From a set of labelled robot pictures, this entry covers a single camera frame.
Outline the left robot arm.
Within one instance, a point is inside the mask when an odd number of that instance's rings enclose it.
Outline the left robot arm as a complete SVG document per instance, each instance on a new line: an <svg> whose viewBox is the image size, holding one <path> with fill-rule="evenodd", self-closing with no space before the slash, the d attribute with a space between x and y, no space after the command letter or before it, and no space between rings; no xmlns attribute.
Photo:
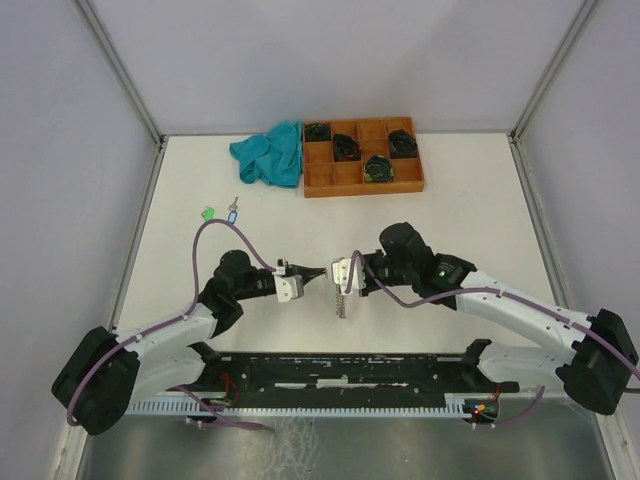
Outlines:
<svg viewBox="0 0 640 480"><path fill-rule="evenodd" d="M242 301L274 295L298 299L323 267L279 260L257 268L242 250L226 252L195 301L183 313L121 333L90 330L54 380L51 392L71 423L89 435L112 428L138 401L194 384L209 390L221 366L206 341L228 331L242 316Z"/></svg>

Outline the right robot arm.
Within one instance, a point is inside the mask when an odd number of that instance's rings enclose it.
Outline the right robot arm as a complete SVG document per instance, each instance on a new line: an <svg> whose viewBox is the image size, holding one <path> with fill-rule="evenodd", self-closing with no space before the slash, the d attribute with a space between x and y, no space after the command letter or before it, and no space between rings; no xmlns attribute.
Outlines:
<svg viewBox="0 0 640 480"><path fill-rule="evenodd" d="M493 383L518 382L546 387L558 383L582 407L613 414L628 383L639 375L639 355L623 319L602 309L595 315L539 301L495 280L473 263L435 253L414 227L396 223L379 236L381 247L359 251L333 269L343 295L367 296L408 286L414 302L398 299L403 308L426 304L484 318L531 341L529 347L478 340L471 359L458 368L467 389L481 391Z"/></svg>

